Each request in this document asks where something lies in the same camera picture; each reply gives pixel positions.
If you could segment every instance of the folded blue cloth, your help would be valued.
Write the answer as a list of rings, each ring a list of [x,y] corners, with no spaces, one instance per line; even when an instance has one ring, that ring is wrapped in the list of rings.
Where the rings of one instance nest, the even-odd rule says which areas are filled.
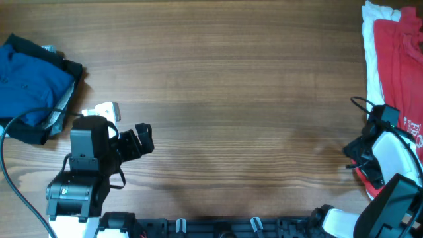
[[[0,48],[0,118],[37,107],[54,107],[71,86],[72,75],[6,44]],[[50,112],[33,112],[21,120],[37,125]]]

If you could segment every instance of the wooden table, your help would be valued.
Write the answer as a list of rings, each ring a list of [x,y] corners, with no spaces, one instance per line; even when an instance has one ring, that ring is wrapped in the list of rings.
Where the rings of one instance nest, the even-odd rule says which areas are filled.
[[[341,149],[359,136],[365,96],[361,1],[203,1],[0,6],[11,32],[53,44],[87,75],[71,107],[119,103],[120,131],[153,127],[155,151],[122,165],[103,212],[203,219],[361,212],[369,199]],[[70,152],[5,143],[9,173],[45,213]],[[119,183],[113,176],[112,182]],[[0,177],[0,237],[46,237]]]

